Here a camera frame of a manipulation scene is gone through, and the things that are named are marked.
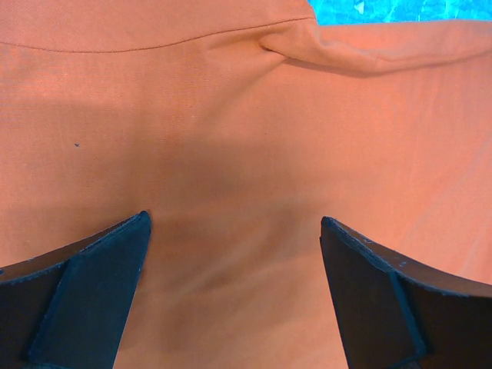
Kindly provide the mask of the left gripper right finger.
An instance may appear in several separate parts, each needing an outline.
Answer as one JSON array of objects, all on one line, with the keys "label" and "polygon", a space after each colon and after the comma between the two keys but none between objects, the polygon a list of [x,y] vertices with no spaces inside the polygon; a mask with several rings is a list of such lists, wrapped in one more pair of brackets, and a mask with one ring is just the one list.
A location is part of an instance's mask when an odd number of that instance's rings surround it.
[{"label": "left gripper right finger", "polygon": [[350,368],[489,368],[491,286],[325,217],[321,251]]}]

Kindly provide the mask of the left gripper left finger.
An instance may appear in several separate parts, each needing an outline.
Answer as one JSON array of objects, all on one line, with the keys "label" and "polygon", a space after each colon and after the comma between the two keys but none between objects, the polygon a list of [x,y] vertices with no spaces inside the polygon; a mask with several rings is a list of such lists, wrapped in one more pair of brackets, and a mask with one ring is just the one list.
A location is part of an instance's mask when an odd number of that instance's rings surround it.
[{"label": "left gripper left finger", "polygon": [[112,368],[151,237],[142,211],[1,269],[3,368]]}]

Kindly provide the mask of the orange t shirt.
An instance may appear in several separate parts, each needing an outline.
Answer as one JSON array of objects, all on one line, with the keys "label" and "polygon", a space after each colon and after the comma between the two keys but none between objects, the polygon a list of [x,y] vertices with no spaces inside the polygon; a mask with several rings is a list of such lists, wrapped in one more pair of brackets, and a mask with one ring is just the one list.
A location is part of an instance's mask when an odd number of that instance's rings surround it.
[{"label": "orange t shirt", "polygon": [[346,367],[324,216],[491,281],[491,24],[3,1],[1,263],[143,210],[116,367]]}]

